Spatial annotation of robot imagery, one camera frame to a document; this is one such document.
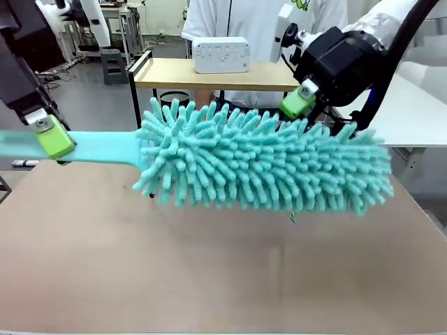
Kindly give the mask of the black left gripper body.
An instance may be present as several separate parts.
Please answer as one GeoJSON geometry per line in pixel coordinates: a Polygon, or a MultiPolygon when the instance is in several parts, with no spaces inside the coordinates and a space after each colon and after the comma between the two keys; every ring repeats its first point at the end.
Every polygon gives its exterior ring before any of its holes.
{"type": "Polygon", "coordinates": [[[35,1],[1,2],[1,100],[20,121],[39,109],[67,126],[35,73],[64,63],[57,38],[35,1]]]}

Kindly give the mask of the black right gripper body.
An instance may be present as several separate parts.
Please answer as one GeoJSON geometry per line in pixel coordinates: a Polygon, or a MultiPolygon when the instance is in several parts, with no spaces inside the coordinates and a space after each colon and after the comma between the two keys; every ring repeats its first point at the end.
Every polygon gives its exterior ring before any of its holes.
{"type": "Polygon", "coordinates": [[[373,35],[332,27],[302,52],[293,77],[311,80],[328,105],[346,106],[378,80],[386,55],[373,35]]]}

